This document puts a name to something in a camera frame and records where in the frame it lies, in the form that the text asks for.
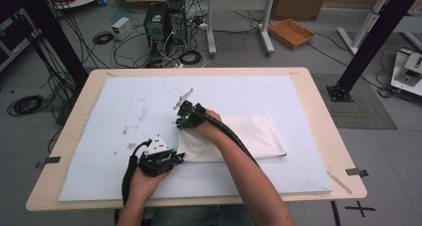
gray mat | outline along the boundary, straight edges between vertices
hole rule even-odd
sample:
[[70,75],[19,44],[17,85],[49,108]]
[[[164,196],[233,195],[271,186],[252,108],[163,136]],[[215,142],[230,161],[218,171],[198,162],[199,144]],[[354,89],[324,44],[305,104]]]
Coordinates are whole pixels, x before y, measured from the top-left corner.
[[359,79],[350,92],[353,103],[332,102],[325,86],[334,86],[341,75],[313,75],[337,128],[397,129],[370,85]]

tape strip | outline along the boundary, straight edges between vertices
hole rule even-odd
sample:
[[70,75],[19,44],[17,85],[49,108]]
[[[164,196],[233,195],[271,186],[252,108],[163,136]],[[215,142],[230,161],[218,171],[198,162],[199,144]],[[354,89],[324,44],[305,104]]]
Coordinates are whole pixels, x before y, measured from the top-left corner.
[[348,175],[359,175],[361,178],[369,175],[366,169],[360,170],[359,168],[347,169],[345,172]]
[[48,164],[48,163],[59,163],[60,162],[60,156],[55,156],[55,157],[48,157],[46,158],[46,161],[44,161],[44,164]]

black metal frame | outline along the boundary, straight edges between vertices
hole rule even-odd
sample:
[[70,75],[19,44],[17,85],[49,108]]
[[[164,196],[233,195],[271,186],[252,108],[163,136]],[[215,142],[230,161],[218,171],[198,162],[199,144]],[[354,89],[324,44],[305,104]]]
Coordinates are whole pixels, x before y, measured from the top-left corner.
[[389,1],[338,82],[333,87],[326,87],[332,101],[346,102],[349,99],[356,81],[414,2],[415,0]]
[[79,93],[88,79],[88,73],[84,69],[71,43],[57,22],[46,0],[19,0],[25,11],[31,17],[34,25],[39,28],[49,41],[50,45],[69,72]]

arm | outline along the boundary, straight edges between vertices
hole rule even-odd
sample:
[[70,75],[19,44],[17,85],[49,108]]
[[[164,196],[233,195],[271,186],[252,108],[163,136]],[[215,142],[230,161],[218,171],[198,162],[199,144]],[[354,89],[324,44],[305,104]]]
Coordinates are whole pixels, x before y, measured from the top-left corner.
[[146,201],[153,194],[159,182],[169,172],[156,177],[145,175],[138,167],[130,181],[129,196],[124,205],[117,226],[139,226],[143,217],[143,209]]
[[[208,113],[221,120],[216,113]],[[193,130],[211,140],[220,150],[256,225],[295,225],[273,183],[233,140],[208,121]]]

white cloth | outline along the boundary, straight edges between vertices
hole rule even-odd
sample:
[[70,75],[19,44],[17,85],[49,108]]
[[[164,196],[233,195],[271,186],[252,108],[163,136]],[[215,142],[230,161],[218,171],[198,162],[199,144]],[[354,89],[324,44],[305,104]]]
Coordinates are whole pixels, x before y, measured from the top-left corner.
[[[267,115],[222,117],[242,140],[254,158],[268,158],[287,154]],[[185,152],[186,162],[224,161],[218,148],[192,130],[179,132],[177,153]]]

